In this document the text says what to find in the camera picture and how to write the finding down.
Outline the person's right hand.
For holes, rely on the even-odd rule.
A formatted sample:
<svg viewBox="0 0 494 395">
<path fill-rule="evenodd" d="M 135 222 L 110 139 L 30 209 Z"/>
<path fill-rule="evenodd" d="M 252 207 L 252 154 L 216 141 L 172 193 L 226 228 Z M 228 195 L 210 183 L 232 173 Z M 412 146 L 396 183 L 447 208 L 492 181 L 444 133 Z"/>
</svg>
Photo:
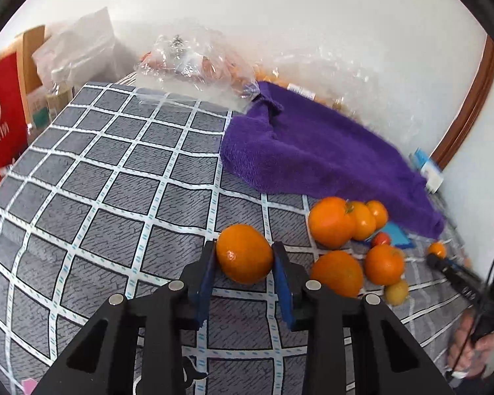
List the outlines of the person's right hand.
<svg viewBox="0 0 494 395">
<path fill-rule="evenodd" d="M 494 332 L 478 340 L 475 345 L 472 344 L 470 330 L 473 323 L 474 314 L 469 308 L 461 315 L 447 351 L 447 366 L 453 371 L 467 372 L 468 378 L 482 375 L 494 351 Z"/>
</svg>

